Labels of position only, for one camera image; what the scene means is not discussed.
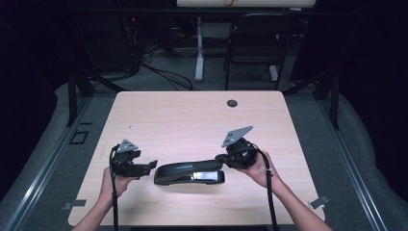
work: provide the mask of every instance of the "table leg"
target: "table leg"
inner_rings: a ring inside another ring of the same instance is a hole
[[[195,66],[195,81],[203,80],[204,55],[201,17],[197,18],[197,65]]]

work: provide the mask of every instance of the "white desk leg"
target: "white desk leg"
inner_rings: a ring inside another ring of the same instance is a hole
[[[203,36],[201,32],[201,17],[197,18],[197,65],[195,67],[195,81],[203,80],[204,55],[203,55]]]
[[[269,67],[269,75],[271,81],[276,81],[278,79],[278,71],[276,71],[276,65],[271,65]]]

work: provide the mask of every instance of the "black curtain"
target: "black curtain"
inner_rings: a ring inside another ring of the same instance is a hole
[[[403,180],[408,176],[407,3],[317,2],[318,12],[350,13],[358,8],[361,16],[355,21],[310,22],[291,79],[312,78],[330,68],[342,49],[348,49],[338,71],[340,92],[368,129],[377,167],[391,188],[408,201],[408,184]]]

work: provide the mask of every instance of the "light wood surface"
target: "light wood surface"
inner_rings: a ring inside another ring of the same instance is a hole
[[[232,6],[225,6],[224,0],[177,0],[178,7],[257,7],[257,8],[313,8],[316,0],[234,0]]]
[[[230,108],[234,99],[238,106]],[[135,164],[212,160],[231,130],[253,126],[244,137],[269,152],[283,180],[307,204],[318,198],[285,99],[279,91],[139,91],[117,95],[96,146],[69,223],[75,225],[96,201],[113,146],[127,139],[140,147]],[[267,190],[224,166],[221,185],[157,186],[149,176],[132,182],[118,199],[120,225],[271,224]],[[278,223],[293,223],[274,196]],[[324,219],[321,208],[315,210]],[[112,210],[102,225],[112,225]]]

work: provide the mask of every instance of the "forearm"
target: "forearm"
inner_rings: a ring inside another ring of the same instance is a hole
[[[276,188],[278,188],[278,190],[273,193],[278,197],[291,215],[297,230],[332,230],[323,220],[310,210],[285,183],[278,182]]]
[[[100,196],[92,209],[72,230],[97,230],[113,206],[111,195]]]

